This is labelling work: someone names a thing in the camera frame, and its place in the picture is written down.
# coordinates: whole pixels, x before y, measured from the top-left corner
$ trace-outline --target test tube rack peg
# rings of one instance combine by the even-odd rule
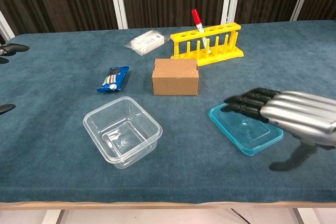
[[[228,60],[236,57],[243,57],[244,53],[236,47],[238,39],[238,30],[241,26],[237,23],[228,23],[218,26],[210,26],[204,28],[204,33],[198,30],[184,31],[182,33],[172,34],[170,38],[174,42],[174,55],[171,59],[197,59],[198,66],[203,66],[211,63],[216,63],[223,60]],[[221,34],[230,33],[225,35],[224,43],[219,44],[219,36]],[[210,46],[210,39],[207,38],[206,48],[201,49],[200,40],[203,37],[216,35],[215,45]],[[197,39],[196,50],[191,51],[191,40]],[[179,46],[181,42],[187,42],[186,52],[180,54]]]

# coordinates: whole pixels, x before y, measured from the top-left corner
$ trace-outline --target clear plastic container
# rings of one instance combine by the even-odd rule
[[[235,112],[222,112],[223,103],[209,111],[209,117],[243,153],[252,156],[284,137],[284,131]]]
[[[91,111],[83,124],[105,160],[119,169],[153,151],[162,135],[157,121],[130,97]]]

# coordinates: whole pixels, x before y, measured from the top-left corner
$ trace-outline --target blue felt tablecloth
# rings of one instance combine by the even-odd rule
[[[160,28],[164,34],[193,29]],[[299,142],[290,134],[255,156],[240,152],[208,118],[224,98],[255,87],[336,98],[336,22],[242,25],[245,57],[199,68],[199,96],[156,97],[155,58],[123,45],[148,29],[27,34],[30,50],[0,65],[0,202],[16,201],[336,201],[336,151],[272,172]],[[111,66],[130,66],[123,90],[96,91]],[[82,125],[93,109],[128,95],[163,128],[157,148],[129,168],[107,163]]]

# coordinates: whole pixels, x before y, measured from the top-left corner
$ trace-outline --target cardboard box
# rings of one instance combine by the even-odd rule
[[[155,59],[154,95],[198,95],[196,59]]]

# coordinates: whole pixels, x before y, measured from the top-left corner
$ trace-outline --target blue plastic lid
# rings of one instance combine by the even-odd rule
[[[243,153],[252,156],[284,137],[282,129],[235,112],[222,112],[223,103],[209,111],[209,117]]]

